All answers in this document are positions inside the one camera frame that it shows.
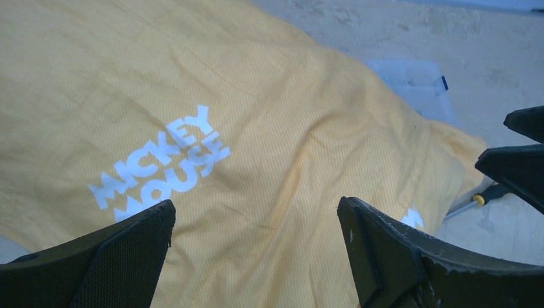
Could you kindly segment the orange Mickey Mouse pillowcase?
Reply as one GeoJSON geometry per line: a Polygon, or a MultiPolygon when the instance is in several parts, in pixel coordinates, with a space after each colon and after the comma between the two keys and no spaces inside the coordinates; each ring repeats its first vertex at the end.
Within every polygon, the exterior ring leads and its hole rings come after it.
{"type": "Polygon", "coordinates": [[[355,307],[339,200],[435,234],[484,147],[251,1],[1,2],[1,235],[170,199],[153,307],[355,307]]]}

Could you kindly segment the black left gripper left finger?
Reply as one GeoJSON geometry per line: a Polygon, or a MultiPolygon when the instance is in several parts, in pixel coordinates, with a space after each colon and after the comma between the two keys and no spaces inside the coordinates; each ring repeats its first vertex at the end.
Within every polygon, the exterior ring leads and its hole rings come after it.
{"type": "Polygon", "coordinates": [[[165,200],[1,265],[1,307],[150,307],[175,218],[165,200]]]}

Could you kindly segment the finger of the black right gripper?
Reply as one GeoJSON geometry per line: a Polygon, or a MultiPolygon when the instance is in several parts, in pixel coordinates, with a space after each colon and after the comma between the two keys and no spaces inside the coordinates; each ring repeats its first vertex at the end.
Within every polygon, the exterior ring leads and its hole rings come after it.
{"type": "Polygon", "coordinates": [[[524,108],[507,114],[504,126],[536,142],[543,143],[543,106],[524,108]]]}
{"type": "Polygon", "coordinates": [[[543,213],[543,145],[486,149],[475,168],[543,213]]]}

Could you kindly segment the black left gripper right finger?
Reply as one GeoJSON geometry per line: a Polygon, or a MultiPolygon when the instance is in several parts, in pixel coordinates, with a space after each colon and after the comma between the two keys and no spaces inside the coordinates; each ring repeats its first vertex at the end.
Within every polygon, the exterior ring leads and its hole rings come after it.
{"type": "Polygon", "coordinates": [[[362,200],[337,215],[361,307],[542,307],[543,268],[472,252],[362,200]]]}

